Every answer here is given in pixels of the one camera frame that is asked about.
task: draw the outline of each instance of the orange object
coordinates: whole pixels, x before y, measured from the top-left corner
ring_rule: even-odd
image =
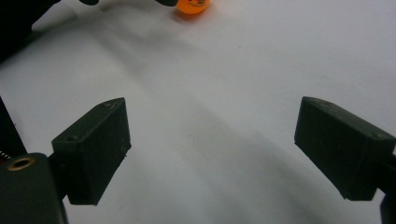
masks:
[[[208,4],[209,0],[178,0],[176,7],[186,14],[196,14],[202,12]]]

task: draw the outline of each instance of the spring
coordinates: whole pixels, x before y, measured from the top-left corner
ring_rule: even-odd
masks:
[[[6,161],[9,160],[9,159],[11,159],[11,157],[8,156],[8,154],[6,154],[5,152],[3,152],[3,151],[1,151],[1,150],[0,150],[0,157],[3,158],[3,159],[5,159]]]

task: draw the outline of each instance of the white surface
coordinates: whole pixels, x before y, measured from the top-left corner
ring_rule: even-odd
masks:
[[[380,223],[382,193],[345,201],[294,145],[301,98],[396,134],[396,3],[212,0],[183,19],[154,0],[74,0],[0,65],[30,151],[94,105],[125,97],[133,141],[78,223]]]

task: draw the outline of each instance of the orange ball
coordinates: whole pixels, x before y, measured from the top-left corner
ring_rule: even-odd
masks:
[[[176,7],[186,14],[196,14],[202,12],[208,4],[209,0],[178,0]]]

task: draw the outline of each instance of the brass insert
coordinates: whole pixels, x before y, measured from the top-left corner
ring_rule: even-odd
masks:
[[[35,163],[35,159],[31,157],[20,158],[13,161],[9,166],[9,171],[19,171]]]

